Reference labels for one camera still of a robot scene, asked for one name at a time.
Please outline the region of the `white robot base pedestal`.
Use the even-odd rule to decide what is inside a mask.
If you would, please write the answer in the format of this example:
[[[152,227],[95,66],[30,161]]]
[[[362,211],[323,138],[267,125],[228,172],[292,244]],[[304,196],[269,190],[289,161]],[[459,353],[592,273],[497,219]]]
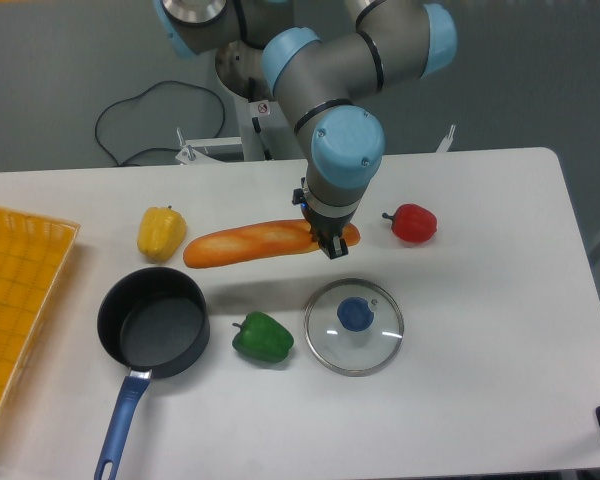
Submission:
[[[265,80],[261,57],[261,50],[242,41],[215,55],[217,77],[234,100],[244,159],[301,159],[304,154]]]

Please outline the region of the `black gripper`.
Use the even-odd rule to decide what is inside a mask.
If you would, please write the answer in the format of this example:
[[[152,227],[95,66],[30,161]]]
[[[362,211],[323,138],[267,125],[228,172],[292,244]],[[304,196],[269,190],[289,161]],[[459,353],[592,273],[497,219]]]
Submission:
[[[313,242],[318,242],[321,250],[331,259],[338,259],[349,253],[348,246],[357,237],[346,227],[350,224],[359,202],[344,206],[329,205],[318,199],[308,188],[296,188],[292,203],[301,208],[304,218],[310,224]]]

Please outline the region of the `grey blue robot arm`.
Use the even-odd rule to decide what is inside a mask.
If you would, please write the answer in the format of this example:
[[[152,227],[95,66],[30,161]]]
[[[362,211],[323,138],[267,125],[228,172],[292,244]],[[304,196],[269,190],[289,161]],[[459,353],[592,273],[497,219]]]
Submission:
[[[308,166],[293,194],[318,247],[345,256],[344,231],[385,149],[379,121],[357,100],[449,65],[458,37],[436,3],[350,1],[352,33],[325,42],[299,27],[290,1],[158,1],[180,55],[237,50],[235,70],[248,97],[281,109]]]

